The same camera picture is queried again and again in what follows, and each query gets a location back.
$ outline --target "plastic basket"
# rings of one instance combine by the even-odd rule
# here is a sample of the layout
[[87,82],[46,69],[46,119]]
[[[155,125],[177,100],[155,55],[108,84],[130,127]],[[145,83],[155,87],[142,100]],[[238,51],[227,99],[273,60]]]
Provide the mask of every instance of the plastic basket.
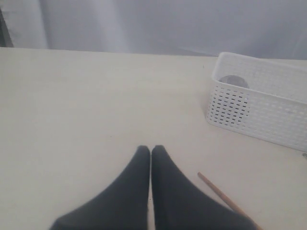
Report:
[[221,53],[212,78],[210,124],[307,151],[306,69]]

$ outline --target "white backdrop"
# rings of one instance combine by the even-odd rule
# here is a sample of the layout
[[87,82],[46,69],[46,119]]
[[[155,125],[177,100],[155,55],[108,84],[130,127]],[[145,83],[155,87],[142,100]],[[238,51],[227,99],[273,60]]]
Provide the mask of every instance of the white backdrop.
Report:
[[307,59],[306,0],[0,0],[15,47]]

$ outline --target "wooden stick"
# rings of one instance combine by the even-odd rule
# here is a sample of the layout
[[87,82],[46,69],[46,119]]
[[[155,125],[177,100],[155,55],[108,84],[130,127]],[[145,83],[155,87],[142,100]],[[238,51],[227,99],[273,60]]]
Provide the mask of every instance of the wooden stick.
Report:
[[200,172],[197,173],[198,177],[201,178],[232,210],[235,212],[249,218],[253,224],[256,226],[257,230],[263,230],[258,224],[256,224],[242,209],[239,208],[231,199],[228,198],[220,189],[218,189],[211,181],[209,181]]

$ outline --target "basket rim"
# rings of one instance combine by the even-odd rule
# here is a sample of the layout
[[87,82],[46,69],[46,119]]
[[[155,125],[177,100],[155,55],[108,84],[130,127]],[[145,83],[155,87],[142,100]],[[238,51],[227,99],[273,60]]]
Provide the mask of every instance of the basket rim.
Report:
[[279,66],[283,66],[283,67],[289,67],[289,68],[292,68],[292,69],[298,69],[298,70],[306,72],[306,74],[307,74],[307,69],[306,68],[297,67],[297,66],[293,66],[293,65],[290,65],[290,64],[278,63],[276,61],[271,61],[271,60],[266,60],[266,59],[262,59],[262,58],[246,56],[246,55],[242,55],[242,54],[236,54],[236,53],[231,53],[231,52],[222,52],[222,53],[219,54],[218,59],[217,59],[217,61],[215,63],[215,67],[214,67],[214,70],[212,72],[211,79],[214,82],[216,82],[218,84],[221,84],[221,85],[231,86],[231,87],[234,87],[234,88],[242,89],[242,90],[247,91],[247,92],[256,92],[256,93],[259,93],[259,94],[262,94],[262,95],[266,95],[266,96],[269,96],[269,97],[279,98],[279,99],[286,100],[286,101],[289,101],[289,102],[292,102],[292,103],[296,103],[296,104],[300,104],[300,105],[303,104],[304,106],[307,106],[307,102],[298,101],[298,100],[294,100],[294,99],[290,99],[290,98],[286,98],[286,97],[281,97],[281,96],[277,96],[277,95],[274,95],[274,94],[271,94],[271,93],[261,92],[261,91],[257,91],[257,90],[253,90],[253,89],[247,89],[247,88],[244,88],[244,87],[241,87],[241,86],[236,86],[236,85],[232,85],[232,84],[228,84],[228,83],[224,83],[224,82],[218,81],[214,76],[216,76],[216,73],[217,73],[218,68],[220,66],[220,63],[222,61],[222,58],[224,56],[226,56],[226,55],[232,55],[232,56],[237,56],[237,57],[239,56],[239,57],[244,57],[244,58],[248,58],[248,59],[252,59],[252,60],[260,60],[260,61],[263,61],[263,62],[266,62],[266,63],[272,63],[274,65],[279,65]]

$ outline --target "table surface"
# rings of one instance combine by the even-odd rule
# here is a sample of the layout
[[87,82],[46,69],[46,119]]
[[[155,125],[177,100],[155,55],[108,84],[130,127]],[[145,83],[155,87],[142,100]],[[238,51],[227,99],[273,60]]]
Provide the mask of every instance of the table surface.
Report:
[[141,144],[165,145],[197,187],[222,203],[200,171],[265,230],[306,229],[302,152],[206,122],[216,59],[0,48],[0,229],[47,230]]

